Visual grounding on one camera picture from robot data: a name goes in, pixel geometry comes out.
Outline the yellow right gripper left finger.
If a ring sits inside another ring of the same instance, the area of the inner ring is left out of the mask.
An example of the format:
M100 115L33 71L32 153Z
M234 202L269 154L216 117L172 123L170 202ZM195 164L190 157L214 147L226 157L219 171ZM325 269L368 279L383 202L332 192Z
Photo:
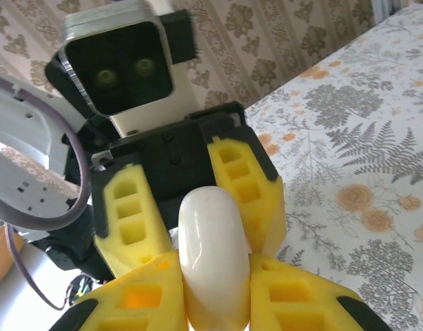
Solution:
M48 331L188 331L178 252L85 294Z

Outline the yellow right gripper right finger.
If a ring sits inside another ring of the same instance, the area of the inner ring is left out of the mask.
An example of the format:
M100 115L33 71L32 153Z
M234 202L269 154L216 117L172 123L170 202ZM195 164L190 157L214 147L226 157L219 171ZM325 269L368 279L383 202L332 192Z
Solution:
M249 331L392 331L353 290L262 254L249 261Z

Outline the white round earbud case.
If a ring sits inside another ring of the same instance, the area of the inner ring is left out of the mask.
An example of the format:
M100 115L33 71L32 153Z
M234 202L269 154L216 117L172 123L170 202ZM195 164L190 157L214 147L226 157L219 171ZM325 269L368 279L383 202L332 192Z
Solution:
M182 200L178 253L194 331L244 331L250 315L249 245L236 202L216 186Z

